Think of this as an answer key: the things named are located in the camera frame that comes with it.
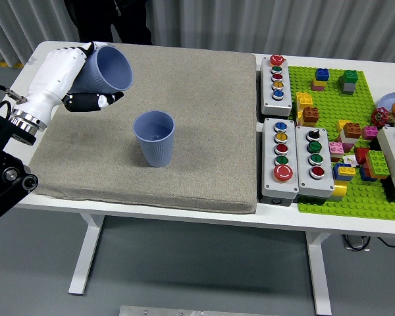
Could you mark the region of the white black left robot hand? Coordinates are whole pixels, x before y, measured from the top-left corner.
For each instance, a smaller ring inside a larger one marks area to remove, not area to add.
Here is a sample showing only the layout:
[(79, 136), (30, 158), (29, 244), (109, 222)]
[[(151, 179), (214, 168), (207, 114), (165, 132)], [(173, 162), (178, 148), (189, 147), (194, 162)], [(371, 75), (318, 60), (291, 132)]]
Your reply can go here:
[(47, 125), (52, 109), (93, 112), (118, 101), (133, 83), (128, 59), (116, 47), (89, 42), (47, 54), (28, 88), (27, 101), (12, 116)]

